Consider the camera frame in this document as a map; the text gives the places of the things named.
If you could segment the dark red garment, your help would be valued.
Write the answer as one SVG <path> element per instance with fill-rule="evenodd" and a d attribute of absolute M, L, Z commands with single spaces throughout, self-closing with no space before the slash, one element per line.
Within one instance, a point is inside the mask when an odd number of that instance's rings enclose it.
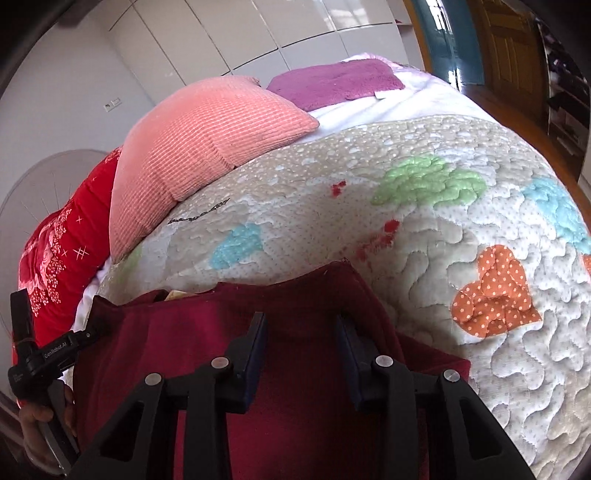
<path fill-rule="evenodd" d="M 147 375 L 194 372 L 266 319 L 259 382 L 245 414 L 228 416 L 236 479 L 367 479 L 377 458 L 377 425 L 356 409 L 337 325 L 348 322 L 377 351 L 411 371 L 470 373 L 467 359 L 438 350 L 393 326 L 389 314 L 346 262 L 267 286 L 220 283 L 171 300 L 163 290 L 129 302 L 95 298 L 88 318 L 107 334 L 74 367 L 76 432 L 82 448 Z"/>

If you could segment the cluttered clothes rack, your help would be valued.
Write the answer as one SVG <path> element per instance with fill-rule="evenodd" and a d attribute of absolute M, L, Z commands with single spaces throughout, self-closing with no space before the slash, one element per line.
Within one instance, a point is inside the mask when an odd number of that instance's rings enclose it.
<path fill-rule="evenodd" d="M 541 37 L 548 71 L 548 133 L 567 158 L 569 169 L 578 178 L 589 142 L 589 84 L 548 26 L 538 18 L 535 25 Z"/>

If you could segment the red patterned duvet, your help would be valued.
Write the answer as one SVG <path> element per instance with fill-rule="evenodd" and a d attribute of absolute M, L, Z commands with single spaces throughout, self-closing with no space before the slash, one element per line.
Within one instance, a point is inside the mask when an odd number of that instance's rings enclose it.
<path fill-rule="evenodd" d="M 40 346 L 71 329 L 84 290 L 110 255 L 109 213 L 120 154 L 120 148 L 111 151 L 24 246 L 17 288 L 28 293 Z"/>

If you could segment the patchwork quilted bedspread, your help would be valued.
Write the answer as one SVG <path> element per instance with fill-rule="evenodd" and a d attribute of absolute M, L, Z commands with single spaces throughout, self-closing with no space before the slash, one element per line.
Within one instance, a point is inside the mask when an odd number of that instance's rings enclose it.
<path fill-rule="evenodd" d="M 270 284 L 341 259 L 405 334 L 471 362 L 536 477 L 573 474 L 590 446 L 590 235 L 497 123 L 427 116 L 267 153 L 176 206 L 100 294 Z"/>

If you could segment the round grey headboard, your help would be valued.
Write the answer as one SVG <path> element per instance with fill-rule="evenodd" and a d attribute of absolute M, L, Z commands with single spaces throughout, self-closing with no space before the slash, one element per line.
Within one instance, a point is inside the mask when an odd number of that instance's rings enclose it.
<path fill-rule="evenodd" d="M 69 150 L 31 167 L 1 204 L 1 391 L 11 396 L 7 370 L 12 364 L 9 296 L 17 289 L 23 247 L 38 224 L 61 209 L 90 171 L 106 156 L 93 149 Z"/>

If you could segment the pink ribbed pillow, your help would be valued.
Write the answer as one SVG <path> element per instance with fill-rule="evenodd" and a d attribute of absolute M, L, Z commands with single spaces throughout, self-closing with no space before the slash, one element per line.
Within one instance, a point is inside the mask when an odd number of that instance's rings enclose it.
<path fill-rule="evenodd" d="M 181 88 L 123 142 L 109 215 L 112 260 L 122 260 L 199 189 L 317 129 L 317 119 L 252 77 L 214 77 Z"/>

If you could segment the purple fuzzy towel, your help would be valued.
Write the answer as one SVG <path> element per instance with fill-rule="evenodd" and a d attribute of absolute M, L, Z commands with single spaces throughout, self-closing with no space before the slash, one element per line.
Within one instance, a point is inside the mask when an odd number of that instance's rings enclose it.
<path fill-rule="evenodd" d="M 267 90 L 305 112 L 360 98 L 376 92 L 403 90 L 392 68 L 378 59 L 352 60 L 309 66 L 277 75 Z"/>

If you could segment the white wardrobe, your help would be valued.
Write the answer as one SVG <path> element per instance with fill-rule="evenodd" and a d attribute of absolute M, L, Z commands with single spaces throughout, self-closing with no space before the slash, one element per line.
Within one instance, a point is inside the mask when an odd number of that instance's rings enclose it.
<path fill-rule="evenodd" d="M 92 16 L 153 102 L 214 76 L 266 85 L 362 53 L 409 60 L 386 1 L 119 0 Z"/>

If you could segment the wooden door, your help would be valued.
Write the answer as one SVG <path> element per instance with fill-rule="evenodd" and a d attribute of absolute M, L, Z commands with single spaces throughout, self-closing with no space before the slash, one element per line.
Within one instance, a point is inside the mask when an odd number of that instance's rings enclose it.
<path fill-rule="evenodd" d="M 505 1 L 467 3 L 477 32 L 485 85 L 540 127 L 548 123 L 548 69 L 531 17 Z"/>

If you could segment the teal door frame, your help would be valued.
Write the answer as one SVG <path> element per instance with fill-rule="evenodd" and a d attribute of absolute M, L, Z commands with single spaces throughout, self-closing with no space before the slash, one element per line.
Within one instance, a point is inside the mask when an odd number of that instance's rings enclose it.
<path fill-rule="evenodd" d="M 465 0 L 412 2 L 425 36 L 432 72 L 461 90 L 484 85 L 485 71 L 476 27 Z"/>

